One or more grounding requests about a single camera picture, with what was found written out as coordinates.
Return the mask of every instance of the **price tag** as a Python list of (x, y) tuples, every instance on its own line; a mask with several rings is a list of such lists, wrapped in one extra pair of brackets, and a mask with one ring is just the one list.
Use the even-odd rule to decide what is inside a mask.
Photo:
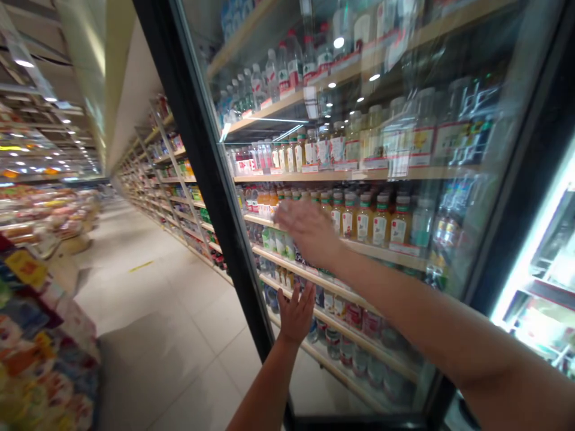
[(30, 252), (20, 249), (12, 253), (5, 260), (6, 265), (24, 283), (40, 291), (44, 286), (48, 268), (32, 257)]

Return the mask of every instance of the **ceiling light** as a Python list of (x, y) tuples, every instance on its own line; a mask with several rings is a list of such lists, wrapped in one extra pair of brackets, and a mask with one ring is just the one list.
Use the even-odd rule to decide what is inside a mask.
[(343, 46), (345, 39), (343, 37), (338, 37), (334, 40), (334, 48), (339, 49)]
[(16, 60), (16, 64), (19, 64), (22, 67), (33, 68), (34, 65), (26, 60)]

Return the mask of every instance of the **hand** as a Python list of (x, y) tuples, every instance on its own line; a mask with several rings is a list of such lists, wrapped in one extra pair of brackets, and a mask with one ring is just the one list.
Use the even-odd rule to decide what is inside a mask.
[(345, 245), (334, 232), (330, 214), (309, 201), (283, 201), (274, 221), (291, 235), (306, 260), (334, 272)]
[(311, 328), (311, 316), (316, 302), (316, 286), (311, 281), (305, 284), (304, 293), (299, 297), (300, 283), (293, 288), (292, 299), (283, 296), (283, 290), (277, 291), (277, 302), (280, 305), (280, 318), (282, 328), (278, 339), (283, 339), (290, 344), (299, 345), (309, 333)]

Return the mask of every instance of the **ceiling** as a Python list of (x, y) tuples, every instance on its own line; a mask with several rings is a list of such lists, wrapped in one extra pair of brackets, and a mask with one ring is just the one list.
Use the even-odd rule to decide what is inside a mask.
[[(99, 144), (93, 133), (96, 122), (93, 112), (88, 112), (88, 99), (78, 82), (78, 72), (86, 73), (86, 70), (81, 62), (72, 61), (65, 38), (62, 18), (69, 13), (70, 3), (2, 0), (0, 148), (20, 146), (24, 150), (0, 151), (1, 170), (30, 174), (32, 167), (52, 167), (80, 174), (93, 175), (93, 169), (101, 172)], [(16, 30), (15, 36), (11, 26)], [(15, 54), (8, 48), (11, 47), (8, 38), (21, 43), (35, 67), (16, 64)], [(45, 93), (38, 94), (41, 86), (33, 78), (38, 72), (48, 82), (56, 102), (46, 101)]]

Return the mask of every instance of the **orange juice bottle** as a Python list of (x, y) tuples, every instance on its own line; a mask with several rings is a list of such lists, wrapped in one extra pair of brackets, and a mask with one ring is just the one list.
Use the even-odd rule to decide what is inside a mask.
[(343, 237), (346, 239), (358, 238), (357, 196), (353, 192), (346, 193), (346, 208), (341, 216)]
[(374, 213), (370, 208), (371, 194), (363, 193), (359, 198), (358, 220), (358, 241), (369, 243), (373, 237)]
[(409, 244), (411, 235), (411, 213), (409, 212), (409, 196), (397, 196), (395, 214), (391, 219), (391, 242)]
[(391, 235), (391, 214), (389, 213), (389, 195), (377, 196), (377, 212), (373, 219), (373, 245), (387, 247)]
[(334, 207), (331, 209), (331, 220), (334, 223), (334, 230), (339, 236), (343, 236), (343, 223), (341, 217), (343, 216), (343, 193), (334, 193)]

